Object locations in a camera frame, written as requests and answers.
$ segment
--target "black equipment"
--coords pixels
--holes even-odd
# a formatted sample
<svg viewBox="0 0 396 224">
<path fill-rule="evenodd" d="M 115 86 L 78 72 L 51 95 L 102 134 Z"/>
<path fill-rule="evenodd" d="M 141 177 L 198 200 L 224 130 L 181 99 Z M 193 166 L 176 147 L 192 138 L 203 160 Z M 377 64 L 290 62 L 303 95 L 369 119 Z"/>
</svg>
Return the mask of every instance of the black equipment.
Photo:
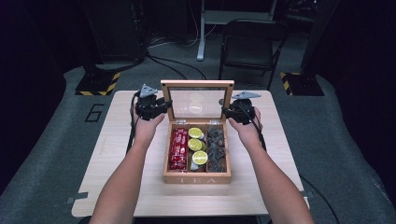
<svg viewBox="0 0 396 224">
<path fill-rule="evenodd" d="M 249 124 L 251 120 L 254 120 L 256 114 L 254 113 L 254 106 L 252 105 L 249 98 L 260 97 L 259 94 L 243 91 L 232 98 L 236 99 L 230 105 L 230 108 L 221 108 L 221 112 L 225 117 L 232 118 L 238 123 Z"/>
<path fill-rule="evenodd" d="M 132 146 L 132 141 L 134 140 L 135 126 L 136 126 L 136 124 L 134 123 L 134 98 L 136 96 L 138 97 L 135 110 L 139 119 L 144 119 L 144 120 L 155 119 L 160 114 L 165 114 L 168 108 L 172 106 L 172 100 L 165 102 L 163 97 L 157 99 L 157 96 L 155 95 L 155 93 L 157 92 L 158 92 L 157 90 L 152 89 L 146 84 L 143 84 L 142 89 L 134 94 L 130 109 L 131 134 L 129 136 L 128 147 L 126 149 L 127 152 Z"/>
<path fill-rule="evenodd" d="M 165 114 L 168 108 L 172 106 L 172 100 L 165 102 L 163 97 L 157 99 L 155 95 L 157 92 L 157 90 L 152 89 L 146 84 L 138 92 L 140 95 L 137 99 L 135 109 L 139 118 L 144 120 L 155 119 L 160 114 Z"/>
</svg>

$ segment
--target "gray carpet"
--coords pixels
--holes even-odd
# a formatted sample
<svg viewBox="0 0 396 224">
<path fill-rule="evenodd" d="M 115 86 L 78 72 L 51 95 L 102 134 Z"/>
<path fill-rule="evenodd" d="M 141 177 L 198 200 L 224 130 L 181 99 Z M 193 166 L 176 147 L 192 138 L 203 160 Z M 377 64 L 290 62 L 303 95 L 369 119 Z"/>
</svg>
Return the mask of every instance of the gray carpet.
<svg viewBox="0 0 396 224">
<path fill-rule="evenodd" d="M 280 72 L 299 72 L 307 38 L 291 35 L 279 59 L 272 85 L 276 107 L 300 174 L 321 191 L 341 223 L 396 223 L 396 213 L 375 171 L 363 159 L 342 120 L 332 86 L 323 78 L 318 83 L 325 96 L 288 96 Z M 155 56 L 178 60 L 199 68 L 208 79 L 217 79 L 219 39 L 206 41 L 205 60 L 197 62 L 198 43 L 191 47 L 161 45 L 148 51 Z M 189 67 L 167 63 L 187 78 L 200 79 Z M 106 68 L 125 63 L 112 63 Z M 226 69 L 225 78 L 238 79 L 239 70 Z M 245 72 L 248 79 L 256 74 Z M 114 92 L 109 96 L 76 96 L 75 87 L 84 75 L 82 68 L 64 74 L 67 89 L 47 129 L 21 169 L 0 198 L 0 223 L 78 223 L 72 203 L 88 166 L 96 139 Z M 172 70 L 146 59 L 120 75 L 115 91 L 137 90 L 143 83 L 160 88 L 161 79 L 180 79 Z M 239 90 L 257 87 L 236 85 Z M 84 122 L 94 104 L 103 111 L 98 122 Z M 304 181 L 312 215 L 317 223 L 335 223 L 324 200 Z M 268 217 L 259 221 L 267 223 Z"/>
</svg>

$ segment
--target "table leg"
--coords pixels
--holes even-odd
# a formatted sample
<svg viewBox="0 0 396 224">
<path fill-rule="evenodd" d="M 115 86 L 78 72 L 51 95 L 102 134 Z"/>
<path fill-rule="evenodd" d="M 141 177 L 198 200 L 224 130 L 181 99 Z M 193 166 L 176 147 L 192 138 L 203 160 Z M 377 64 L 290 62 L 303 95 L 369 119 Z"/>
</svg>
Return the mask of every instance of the table leg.
<svg viewBox="0 0 396 224">
<path fill-rule="evenodd" d="M 201 4 L 201 37 L 198 47 L 197 61 L 204 59 L 205 53 L 205 0 L 202 0 Z"/>
</svg>

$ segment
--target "table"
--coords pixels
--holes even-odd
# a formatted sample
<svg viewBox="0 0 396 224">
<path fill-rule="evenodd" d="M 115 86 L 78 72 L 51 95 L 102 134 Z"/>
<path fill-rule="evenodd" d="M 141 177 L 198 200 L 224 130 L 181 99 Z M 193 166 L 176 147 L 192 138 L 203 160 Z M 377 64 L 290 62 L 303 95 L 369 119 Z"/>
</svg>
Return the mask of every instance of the table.
<svg viewBox="0 0 396 224">
<path fill-rule="evenodd" d="M 269 91 L 252 98 L 262 112 L 263 136 L 275 163 L 304 191 L 290 147 Z M 117 91 L 108 110 L 102 131 L 92 153 L 79 193 L 88 197 L 75 201 L 75 217 L 90 216 L 104 184 L 125 156 L 130 134 L 131 99 L 135 91 Z M 227 122 L 232 180 L 229 185 L 164 184 L 163 158 L 169 119 L 158 126 L 148 149 L 135 217 L 243 216 L 268 214 L 259 191 L 253 167 L 236 130 Z"/>
<path fill-rule="evenodd" d="M 235 19 L 251 19 L 271 21 L 274 17 L 276 1 L 273 0 L 269 12 L 243 12 L 243 11 L 218 11 L 205 10 L 205 0 L 201 2 L 201 36 L 198 47 L 197 60 L 202 61 L 205 53 L 205 25 L 206 24 L 227 24 Z"/>
</svg>

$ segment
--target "forearm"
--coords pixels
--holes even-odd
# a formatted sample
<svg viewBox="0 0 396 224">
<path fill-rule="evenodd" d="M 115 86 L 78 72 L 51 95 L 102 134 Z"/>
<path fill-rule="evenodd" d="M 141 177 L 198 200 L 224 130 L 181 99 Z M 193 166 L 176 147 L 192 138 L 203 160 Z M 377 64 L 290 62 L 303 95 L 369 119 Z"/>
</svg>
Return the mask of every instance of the forearm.
<svg viewBox="0 0 396 224">
<path fill-rule="evenodd" d="M 146 148 L 133 144 L 107 180 L 96 203 L 91 223 L 131 223 L 139 197 Z"/>
<path fill-rule="evenodd" d="M 313 223 L 300 191 L 260 146 L 248 149 L 265 206 L 274 223 Z"/>
</svg>

